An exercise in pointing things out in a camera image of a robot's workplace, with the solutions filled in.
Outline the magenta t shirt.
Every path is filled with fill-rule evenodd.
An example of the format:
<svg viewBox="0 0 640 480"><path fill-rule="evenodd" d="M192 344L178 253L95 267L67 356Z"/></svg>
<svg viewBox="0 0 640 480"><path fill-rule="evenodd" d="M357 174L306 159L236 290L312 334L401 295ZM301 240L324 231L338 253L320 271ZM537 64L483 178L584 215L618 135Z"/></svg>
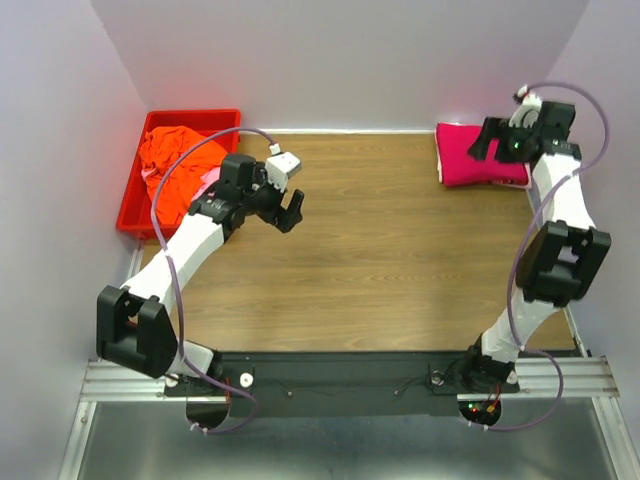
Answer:
<svg viewBox="0 0 640 480"><path fill-rule="evenodd" d="M444 186L492 185L493 181L531 180L526 164L505 164L495 159L497 142L492 141L484 161L476 161L467 153L480 133L479 125L439 123L435 129L435 144L440 151Z"/></svg>

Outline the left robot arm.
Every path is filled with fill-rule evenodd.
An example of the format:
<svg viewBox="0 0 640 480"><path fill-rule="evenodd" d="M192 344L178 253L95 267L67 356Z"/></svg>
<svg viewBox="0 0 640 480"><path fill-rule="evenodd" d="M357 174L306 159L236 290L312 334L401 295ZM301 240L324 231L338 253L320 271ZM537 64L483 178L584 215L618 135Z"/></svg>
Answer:
<svg viewBox="0 0 640 480"><path fill-rule="evenodd" d="M289 181L302 162L290 152L265 161L229 154L218 179L190 205L176 232L159 253L122 286L105 287L97 298L98 356L157 379L188 376L199 393L222 384L221 356L185 338L185 326L174 326L173 310L182 312L182 290L214 252L255 215L282 233L302 220L304 194Z"/></svg>

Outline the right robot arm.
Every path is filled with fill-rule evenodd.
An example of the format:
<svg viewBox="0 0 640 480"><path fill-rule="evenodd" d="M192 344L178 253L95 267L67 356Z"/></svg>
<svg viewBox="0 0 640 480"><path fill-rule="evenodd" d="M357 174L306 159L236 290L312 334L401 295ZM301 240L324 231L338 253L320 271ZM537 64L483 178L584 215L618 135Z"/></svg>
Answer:
<svg viewBox="0 0 640 480"><path fill-rule="evenodd" d="M569 140L575 116L571 104L527 93L510 118L486 118L468 150L482 160L495 141L498 162L529 166L540 199L509 274L505 310L460 366L460 379L472 390L515 383L515 362L530 337L586 295L611 247L584 201L581 150Z"/></svg>

